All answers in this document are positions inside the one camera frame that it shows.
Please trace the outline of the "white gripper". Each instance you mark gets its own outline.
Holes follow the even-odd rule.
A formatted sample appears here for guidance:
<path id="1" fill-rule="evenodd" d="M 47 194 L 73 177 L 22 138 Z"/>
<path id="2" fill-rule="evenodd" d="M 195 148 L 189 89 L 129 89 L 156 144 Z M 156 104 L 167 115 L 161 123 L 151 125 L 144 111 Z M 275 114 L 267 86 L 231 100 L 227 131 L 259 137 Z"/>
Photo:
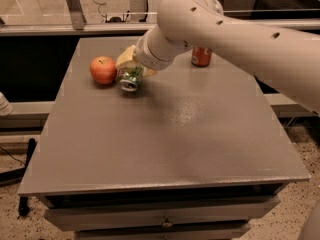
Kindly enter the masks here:
<path id="1" fill-rule="evenodd" d="M 154 76 L 156 70 L 164 70 L 173 63 L 176 52 L 175 46 L 161 33 L 146 33 L 136 46 L 127 47 L 118 56 L 116 68 L 135 68 L 139 62 L 146 67 L 143 69 L 143 77 Z"/>

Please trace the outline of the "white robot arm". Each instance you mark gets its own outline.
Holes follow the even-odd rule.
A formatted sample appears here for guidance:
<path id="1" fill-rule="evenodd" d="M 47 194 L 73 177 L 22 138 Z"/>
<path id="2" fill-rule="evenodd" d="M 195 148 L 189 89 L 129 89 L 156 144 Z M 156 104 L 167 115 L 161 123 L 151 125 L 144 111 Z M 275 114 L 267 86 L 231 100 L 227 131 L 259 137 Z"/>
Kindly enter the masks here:
<path id="1" fill-rule="evenodd" d="M 319 36 L 227 17 L 217 0 L 162 0 L 157 24 L 118 56 L 116 68 L 163 70 L 195 46 L 320 113 Z"/>

